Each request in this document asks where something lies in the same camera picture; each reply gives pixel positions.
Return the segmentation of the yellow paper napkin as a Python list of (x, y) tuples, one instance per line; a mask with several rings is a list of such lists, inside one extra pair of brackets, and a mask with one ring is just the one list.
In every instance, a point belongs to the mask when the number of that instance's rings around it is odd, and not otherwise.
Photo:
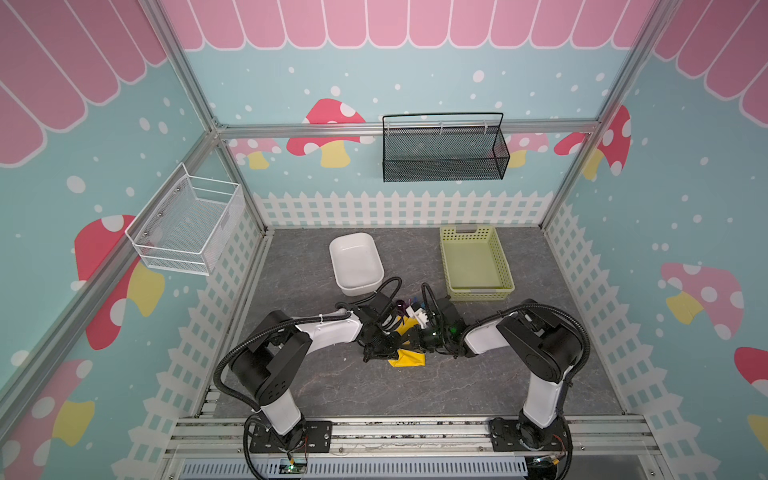
[[(402, 340), (406, 340), (406, 335), (409, 333), (418, 334), (420, 326), (415, 318), (403, 317), (402, 324), (396, 329), (396, 333), (401, 336)], [(423, 367), (426, 365), (426, 357), (424, 353), (417, 352), (415, 348), (398, 348), (398, 357), (396, 359), (390, 359), (388, 363), (394, 368), (407, 368), (407, 367)]]

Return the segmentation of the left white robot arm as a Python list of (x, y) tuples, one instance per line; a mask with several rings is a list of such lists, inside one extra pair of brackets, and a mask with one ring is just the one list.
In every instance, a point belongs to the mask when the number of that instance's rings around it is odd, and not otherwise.
[(224, 355), (216, 366), (217, 389), (250, 407), (279, 437), (303, 429), (304, 416), (290, 387), (305, 357), (342, 343), (362, 341), (370, 352), (385, 323), (395, 318), (392, 297), (375, 293), (351, 304), (340, 302), (328, 314), (292, 317), (270, 312), (250, 336)]

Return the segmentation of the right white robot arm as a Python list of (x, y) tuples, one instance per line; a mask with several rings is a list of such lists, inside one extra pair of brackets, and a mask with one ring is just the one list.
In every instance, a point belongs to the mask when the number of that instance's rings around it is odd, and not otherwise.
[(567, 312), (533, 299), (469, 324), (447, 298), (425, 301), (416, 317), (425, 325), (419, 345), (455, 358), (511, 348), (530, 372), (527, 397), (513, 422), (491, 422), (496, 450), (540, 451), (565, 442), (563, 407), (573, 379), (587, 363), (591, 344)]

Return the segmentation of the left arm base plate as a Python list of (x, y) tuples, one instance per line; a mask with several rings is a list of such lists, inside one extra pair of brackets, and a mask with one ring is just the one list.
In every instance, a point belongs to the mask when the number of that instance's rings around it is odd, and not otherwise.
[(292, 454), (328, 453), (332, 438), (331, 421), (300, 421), (285, 435), (277, 434), (273, 428), (266, 428), (260, 423), (249, 433), (248, 450), (254, 454), (283, 453)]

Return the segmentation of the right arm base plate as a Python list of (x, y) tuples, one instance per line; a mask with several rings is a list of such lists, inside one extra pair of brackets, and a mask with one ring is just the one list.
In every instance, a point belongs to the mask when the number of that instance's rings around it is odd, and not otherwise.
[(562, 418), (540, 428), (526, 418), (496, 417), (489, 421), (488, 427), (494, 452), (565, 452), (568, 446), (568, 426)]

